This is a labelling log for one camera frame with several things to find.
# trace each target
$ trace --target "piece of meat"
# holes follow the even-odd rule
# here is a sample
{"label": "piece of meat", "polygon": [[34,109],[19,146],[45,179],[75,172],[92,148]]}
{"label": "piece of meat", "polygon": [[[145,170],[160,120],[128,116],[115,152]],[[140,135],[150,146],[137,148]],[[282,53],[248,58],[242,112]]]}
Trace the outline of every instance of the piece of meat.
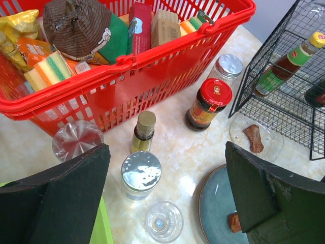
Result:
{"label": "piece of meat", "polygon": [[231,215],[228,215],[228,223],[233,233],[236,233],[242,230],[242,227],[239,223],[238,213],[234,212]]}
{"label": "piece of meat", "polygon": [[243,130],[243,132],[248,137],[250,142],[250,150],[252,153],[259,154],[261,151],[263,151],[264,146],[261,142],[259,127],[257,125],[251,125]]}

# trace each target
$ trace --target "red lid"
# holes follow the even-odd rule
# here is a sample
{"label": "red lid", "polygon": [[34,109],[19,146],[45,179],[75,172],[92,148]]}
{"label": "red lid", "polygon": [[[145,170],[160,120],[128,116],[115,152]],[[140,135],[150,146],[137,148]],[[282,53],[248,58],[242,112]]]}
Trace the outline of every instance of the red lid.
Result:
{"label": "red lid", "polygon": [[219,79],[207,79],[203,82],[201,95],[210,105],[225,106],[233,98],[233,92],[227,83]]}

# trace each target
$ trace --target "small bottle with gold cap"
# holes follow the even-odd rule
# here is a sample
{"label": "small bottle with gold cap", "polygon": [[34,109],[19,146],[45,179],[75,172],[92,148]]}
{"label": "small bottle with gold cap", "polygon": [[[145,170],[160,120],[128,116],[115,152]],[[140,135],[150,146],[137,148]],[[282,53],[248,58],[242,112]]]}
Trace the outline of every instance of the small bottle with gold cap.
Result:
{"label": "small bottle with gold cap", "polygon": [[255,94],[264,97],[289,80],[298,69],[325,45],[325,35],[314,32],[308,40],[282,56],[260,77]]}
{"label": "small bottle with gold cap", "polygon": [[134,128],[131,153],[136,151],[150,151],[154,135],[156,115],[150,111],[139,114],[137,125]]}

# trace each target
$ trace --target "marble countertop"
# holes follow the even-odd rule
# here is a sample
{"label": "marble countertop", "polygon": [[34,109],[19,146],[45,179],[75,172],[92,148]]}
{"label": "marble countertop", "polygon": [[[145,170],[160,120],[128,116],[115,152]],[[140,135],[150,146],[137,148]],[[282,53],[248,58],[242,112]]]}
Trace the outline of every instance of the marble countertop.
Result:
{"label": "marble countertop", "polygon": [[[239,26],[220,54],[236,55],[248,65],[261,43],[244,27]],[[192,86],[153,106],[157,123],[152,153],[161,161],[162,176],[153,192],[139,202],[129,201],[121,191],[120,168],[129,154],[137,118],[119,125],[104,134],[111,151],[111,162],[104,187],[114,243],[156,243],[145,228],[146,213],[158,201],[171,201],[184,215],[184,229],[174,243],[204,243],[198,218],[198,195],[205,177],[216,167],[225,164],[225,143],[229,140],[228,114],[230,106],[217,115],[210,128],[192,132],[183,121],[196,93],[212,64]],[[237,89],[240,79],[233,89]],[[165,116],[173,104],[173,116]],[[0,115],[0,182],[20,179],[57,165],[52,152],[52,138],[30,121],[12,121]],[[315,180],[325,175],[325,161],[309,161],[309,149],[285,138],[284,147],[275,164]]]}

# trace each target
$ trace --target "gray wall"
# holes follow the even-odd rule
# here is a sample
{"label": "gray wall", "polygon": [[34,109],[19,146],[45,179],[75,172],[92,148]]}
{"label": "gray wall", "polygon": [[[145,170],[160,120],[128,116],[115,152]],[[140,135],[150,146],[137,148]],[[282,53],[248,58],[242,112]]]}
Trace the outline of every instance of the gray wall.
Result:
{"label": "gray wall", "polygon": [[256,38],[264,42],[296,0],[253,0],[257,9],[251,20],[244,24]]}

